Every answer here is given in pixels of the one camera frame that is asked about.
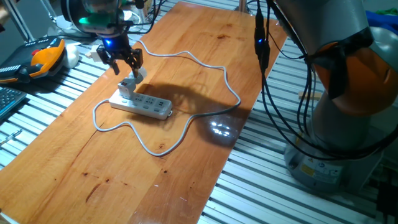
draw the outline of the power outlet socket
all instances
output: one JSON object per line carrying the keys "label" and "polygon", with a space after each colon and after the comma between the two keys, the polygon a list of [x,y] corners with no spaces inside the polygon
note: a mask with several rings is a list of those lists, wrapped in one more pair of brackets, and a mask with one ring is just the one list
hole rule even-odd
{"label": "power outlet socket", "polygon": [[167,119],[172,112],[172,102],[170,100],[140,93],[134,93],[132,99],[128,100],[120,96],[119,90],[116,90],[109,102],[113,108],[162,120]]}

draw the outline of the white power cord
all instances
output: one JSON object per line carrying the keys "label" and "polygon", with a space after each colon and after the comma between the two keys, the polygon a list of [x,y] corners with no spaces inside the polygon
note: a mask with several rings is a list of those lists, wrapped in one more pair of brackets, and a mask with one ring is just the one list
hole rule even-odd
{"label": "white power cord", "polygon": [[128,121],[122,122],[122,123],[120,123],[120,124],[118,124],[118,125],[116,125],[116,126],[114,126],[114,127],[112,127],[112,128],[103,129],[103,128],[98,127],[97,122],[96,122],[96,114],[95,114],[95,112],[96,112],[97,108],[98,108],[100,105],[102,105],[102,104],[105,103],[105,102],[109,102],[109,99],[106,99],[106,100],[103,100],[103,101],[99,102],[99,103],[94,107],[94,109],[93,109],[93,123],[94,123],[95,128],[96,128],[98,131],[102,131],[102,132],[113,131],[113,130],[115,130],[115,129],[117,129],[117,128],[120,128],[120,127],[123,126],[124,124],[130,125],[131,129],[132,129],[132,130],[134,131],[134,133],[136,134],[136,136],[137,136],[137,138],[138,138],[138,141],[141,143],[141,146],[143,146],[143,148],[144,148],[149,154],[151,154],[151,155],[153,155],[153,156],[161,157],[161,156],[164,156],[164,155],[170,153],[171,151],[173,151],[173,150],[182,142],[182,140],[184,139],[184,136],[186,135],[186,133],[187,133],[187,131],[188,131],[188,125],[190,124],[190,122],[192,121],[193,118],[204,117],[204,116],[213,116],[213,115],[219,115],[219,114],[228,113],[228,112],[230,112],[231,110],[237,108],[237,107],[241,104],[241,99],[240,99],[240,97],[238,96],[238,94],[235,93],[235,91],[232,90],[232,88],[231,88],[231,87],[229,86],[229,84],[228,84],[228,77],[227,77],[227,73],[226,73],[226,68],[225,68],[224,66],[211,66],[211,65],[207,65],[207,64],[205,64],[205,63],[199,61],[195,56],[192,55],[191,52],[188,52],[188,51],[186,51],[186,50],[183,51],[183,52],[176,53],[176,54],[167,54],[167,55],[154,54],[154,53],[152,53],[152,52],[149,52],[148,48],[145,46],[145,44],[143,43],[143,41],[137,40],[137,42],[140,42],[140,43],[142,44],[142,46],[144,47],[144,49],[146,50],[146,52],[147,52],[149,55],[152,55],[152,56],[156,56],[156,57],[175,57],[175,56],[178,56],[178,55],[180,55],[180,54],[186,53],[186,54],[189,54],[193,59],[195,59],[200,65],[202,65],[202,66],[204,66],[204,67],[206,67],[206,68],[215,68],[215,69],[222,68],[222,69],[224,70],[224,81],[225,81],[225,84],[226,84],[228,90],[238,99],[238,102],[237,102],[235,105],[233,105],[232,107],[230,107],[230,108],[228,108],[228,109],[225,109],[225,110],[222,110],[222,111],[210,112],[210,113],[200,113],[200,114],[191,115],[191,116],[188,118],[187,123],[185,124],[184,129],[183,129],[183,131],[182,131],[182,134],[181,134],[180,138],[178,139],[178,141],[177,141],[172,147],[170,147],[168,150],[166,150],[166,151],[164,151],[164,152],[161,152],[161,153],[154,153],[154,152],[152,152],[151,150],[149,150],[149,149],[147,148],[147,146],[144,144],[144,142],[142,142],[142,139],[141,139],[141,137],[139,136],[139,134],[138,134],[136,128],[134,127],[134,125],[132,125],[132,123],[130,123],[130,122],[128,122]]}

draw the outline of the orange device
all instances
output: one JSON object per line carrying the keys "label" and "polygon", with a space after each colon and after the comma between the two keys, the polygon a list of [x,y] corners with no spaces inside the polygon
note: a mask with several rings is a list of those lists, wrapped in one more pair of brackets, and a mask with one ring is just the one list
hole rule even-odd
{"label": "orange device", "polygon": [[33,78],[56,74],[62,67],[65,41],[44,37],[20,46],[0,66],[0,83],[29,83]]}

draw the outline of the wooden table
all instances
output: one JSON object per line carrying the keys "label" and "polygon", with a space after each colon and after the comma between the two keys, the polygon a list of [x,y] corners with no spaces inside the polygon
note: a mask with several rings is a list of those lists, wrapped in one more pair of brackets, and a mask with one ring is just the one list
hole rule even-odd
{"label": "wooden table", "polygon": [[[271,22],[282,46],[282,28]],[[98,132],[91,111],[109,98],[129,72],[106,71],[19,156],[0,171],[0,208],[19,223],[195,223],[261,89],[254,53],[254,17],[178,3],[142,40],[157,54],[191,51],[212,65],[227,67],[229,83],[241,106],[222,116],[190,125],[171,154],[150,156],[129,127]],[[271,45],[273,65],[278,51]],[[97,122],[110,127],[132,121],[155,152],[169,148],[194,113],[233,105],[220,70],[203,68],[189,58],[144,54],[148,77],[137,91],[173,102],[167,121],[103,105]],[[220,136],[212,123],[230,128]]]}

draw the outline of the screwdriver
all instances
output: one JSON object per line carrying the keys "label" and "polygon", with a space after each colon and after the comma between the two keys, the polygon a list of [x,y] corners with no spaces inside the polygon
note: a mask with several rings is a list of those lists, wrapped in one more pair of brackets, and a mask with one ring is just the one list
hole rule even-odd
{"label": "screwdriver", "polygon": [[2,146],[3,144],[7,143],[7,142],[10,141],[11,139],[17,137],[21,132],[22,132],[22,129],[20,129],[20,130],[14,132],[14,133],[8,135],[8,136],[5,138],[5,140],[3,140],[3,141],[0,142],[0,146]]}

